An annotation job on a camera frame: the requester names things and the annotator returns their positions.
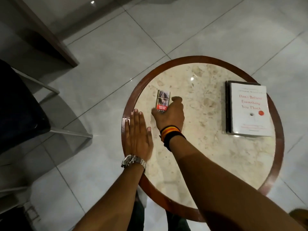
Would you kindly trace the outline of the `person's left hand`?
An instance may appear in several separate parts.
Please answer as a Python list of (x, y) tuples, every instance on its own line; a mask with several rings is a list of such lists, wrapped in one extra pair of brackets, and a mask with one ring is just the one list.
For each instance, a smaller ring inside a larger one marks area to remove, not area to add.
[(125, 155), (135, 155), (148, 162), (152, 156), (153, 148), (148, 146), (144, 114), (139, 112), (141, 114), (140, 132), (134, 132), (134, 111), (130, 114), (130, 138), (125, 138)]

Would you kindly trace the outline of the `person's right hand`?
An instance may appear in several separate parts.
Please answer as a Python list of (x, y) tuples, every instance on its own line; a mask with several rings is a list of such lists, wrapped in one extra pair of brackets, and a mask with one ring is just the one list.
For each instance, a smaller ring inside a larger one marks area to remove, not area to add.
[(165, 112), (162, 112), (161, 118), (155, 119), (156, 126), (160, 131), (166, 126), (174, 125), (182, 131), (184, 124), (184, 111), (182, 97), (172, 97), (172, 103), (168, 106)]

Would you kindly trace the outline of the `cigarette pack with red label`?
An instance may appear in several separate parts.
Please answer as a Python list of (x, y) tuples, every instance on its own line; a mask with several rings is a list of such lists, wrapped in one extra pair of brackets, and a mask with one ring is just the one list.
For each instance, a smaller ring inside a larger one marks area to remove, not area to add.
[(158, 90), (156, 96), (155, 108), (159, 112), (165, 112), (170, 103), (170, 92), (165, 90)]

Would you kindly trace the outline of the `person's right forearm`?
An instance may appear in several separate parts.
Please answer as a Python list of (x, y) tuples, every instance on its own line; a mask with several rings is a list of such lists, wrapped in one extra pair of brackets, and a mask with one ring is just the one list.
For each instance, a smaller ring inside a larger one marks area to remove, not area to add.
[(171, 138), (169, 148), (211, 231), (306, 231), (269, 198), (208, 159), (183, 136)]

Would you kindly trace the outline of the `person's left forearm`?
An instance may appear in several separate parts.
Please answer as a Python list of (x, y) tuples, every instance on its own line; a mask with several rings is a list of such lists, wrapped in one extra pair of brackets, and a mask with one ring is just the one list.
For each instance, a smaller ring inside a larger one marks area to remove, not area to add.
[(82, 217), (73, 231), (126, 231), (144, 167), (125, 168), (103, 197)]

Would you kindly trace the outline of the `orange and black wristbands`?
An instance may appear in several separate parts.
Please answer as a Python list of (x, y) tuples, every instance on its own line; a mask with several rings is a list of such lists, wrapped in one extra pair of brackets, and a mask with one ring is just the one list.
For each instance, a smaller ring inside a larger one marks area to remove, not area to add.
[(180, 129), (174, 125), (166, 126), (160, 130), (160, 139), (164, 143), (164, 147), (166, 147), (170, 152), (170, 140), (175, 136), (182, 136), (186, 139)]

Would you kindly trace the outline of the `silver metal wristwatch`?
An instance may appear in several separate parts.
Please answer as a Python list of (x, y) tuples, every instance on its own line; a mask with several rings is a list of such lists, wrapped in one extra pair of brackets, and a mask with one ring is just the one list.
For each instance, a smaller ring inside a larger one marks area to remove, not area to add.
[(144, 171), (146, 170), (146, 166), (147, 166), (146, 161), (144, 161), (143, 159), (141, 159), (140, 157), (135, 156), (135, 155), (127, 155), (123, 159), (123, 161), (121, 163), (121, 167), (122, 168), (127, 168), (127, 167), (129, 167), (130, 165), (132, 165), (134, 163), (138, 163), (138, 164), (142, 165), (143, 168), (144, 168)]

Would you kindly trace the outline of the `round marble table wooden rim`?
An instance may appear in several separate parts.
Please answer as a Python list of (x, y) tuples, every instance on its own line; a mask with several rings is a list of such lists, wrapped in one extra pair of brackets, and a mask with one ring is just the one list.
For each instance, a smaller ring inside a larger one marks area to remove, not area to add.
[(150, 71), (134, 88), (122, 117), (133, 109), (144, 113), (152, 129), (153, 153), (140, 187), (157, 205), (187, 220), (205, 222), (195, 205), (171, 152), (160, 140), (151, 109), (158, 90), (183, 98), (183, 134), (206, 157), (245, 181), (263, 195), (275, 183), (284, 155), (284, 132), (279, 113), (268, 96), (272, 137), (244, 137), (225, 133), (225, 81), (256, 82), (240, 68), (217, 58), (187, 56), (168, 61)]

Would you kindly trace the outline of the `person's dark trousers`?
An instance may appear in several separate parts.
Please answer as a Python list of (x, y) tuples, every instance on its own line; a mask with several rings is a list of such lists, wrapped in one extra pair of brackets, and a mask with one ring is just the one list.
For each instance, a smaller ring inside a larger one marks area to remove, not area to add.
[[(144, 231), (143, 204), (136, 191), (135, 202), (127, 231)], [(187, 220), (166, 210), (168, 231), (191, 231)]]

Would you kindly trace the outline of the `white paperback book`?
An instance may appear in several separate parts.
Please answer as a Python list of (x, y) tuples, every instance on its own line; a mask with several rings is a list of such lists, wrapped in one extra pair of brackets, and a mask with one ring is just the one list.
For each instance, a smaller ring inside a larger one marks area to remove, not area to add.
[(235, 136), (273, 135), (267, 89), (256, 82), (225, 82), (226, 132)]

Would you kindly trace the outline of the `black chair with metal legs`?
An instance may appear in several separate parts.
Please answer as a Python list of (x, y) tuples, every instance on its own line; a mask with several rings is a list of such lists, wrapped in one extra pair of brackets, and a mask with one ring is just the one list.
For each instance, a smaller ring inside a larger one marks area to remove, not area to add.
[(84, 138), (93, 135), (52, 127), (49, 118), (20, 75), (0, 59), (0, 197), (25, 192), (37, 178), (55, 167), (39, 143), (25, 155), (24, 143), (47, 133)]

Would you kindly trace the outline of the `brown wooden furniture board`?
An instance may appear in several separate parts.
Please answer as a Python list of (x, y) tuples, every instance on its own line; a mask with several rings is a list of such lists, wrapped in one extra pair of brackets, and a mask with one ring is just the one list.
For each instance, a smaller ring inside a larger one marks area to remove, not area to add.
[(78, 66), (79, 62), (74, 55), (68, 50), (67, 46), (60, 41), (55, 34), (44, 24), (44, 22), (31, 10), (23, 0), (6, 0), (17, 12), (32, 25), (38, 34), (42, 36), (73, 68)]

